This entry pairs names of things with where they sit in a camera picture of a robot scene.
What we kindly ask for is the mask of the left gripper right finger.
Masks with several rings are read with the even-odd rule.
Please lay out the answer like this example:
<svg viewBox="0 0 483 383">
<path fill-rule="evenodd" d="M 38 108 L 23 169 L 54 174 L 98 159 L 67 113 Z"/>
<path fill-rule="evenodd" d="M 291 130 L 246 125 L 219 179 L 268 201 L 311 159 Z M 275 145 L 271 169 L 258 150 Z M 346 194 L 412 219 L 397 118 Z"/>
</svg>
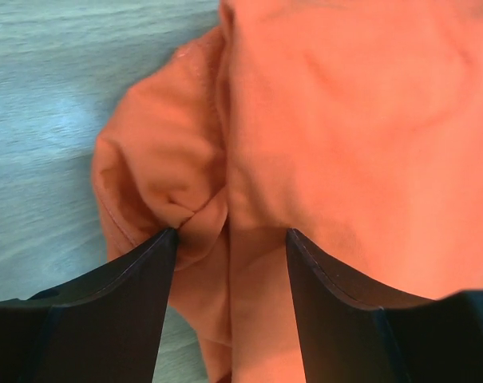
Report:
<svg viewBox="0 0 483 383">
<path fill-rule="evenodd" d="M 286 233 L 286 255 L 306 380 L 410 381 L 386 314 L 427 299 L 368 277 L 297 229 Z"/>
</svg>

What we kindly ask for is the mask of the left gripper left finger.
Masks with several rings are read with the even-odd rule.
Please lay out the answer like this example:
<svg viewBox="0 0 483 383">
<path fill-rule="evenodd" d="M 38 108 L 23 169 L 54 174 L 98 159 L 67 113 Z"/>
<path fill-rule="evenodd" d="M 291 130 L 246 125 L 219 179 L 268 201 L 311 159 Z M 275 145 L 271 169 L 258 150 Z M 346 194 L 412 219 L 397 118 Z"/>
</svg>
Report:
<svg viewBox="0 0 483 383">
<path fill-rule="evenodd" d="M 27 382 L 150 382 L 178 236 L 166 229 L 129 253 L 29 302 L 49 311 Z"/>
</svg>

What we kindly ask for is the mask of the orange t shirt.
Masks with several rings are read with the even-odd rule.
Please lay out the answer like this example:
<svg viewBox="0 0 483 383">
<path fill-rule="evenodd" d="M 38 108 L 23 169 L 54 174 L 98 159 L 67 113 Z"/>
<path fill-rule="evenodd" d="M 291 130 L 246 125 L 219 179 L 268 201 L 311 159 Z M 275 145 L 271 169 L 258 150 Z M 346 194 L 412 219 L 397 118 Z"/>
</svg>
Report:
<svg viewBox="0 0 483 383">
<path fill-rule="evenodd" d="M 180 234 L 211 382 L 305 379 L 294 227 L 387 285 L 483 289 L 483 1 L 222 1 L 134 85 L 92 182 L 109 259 Z"/>
</svg>

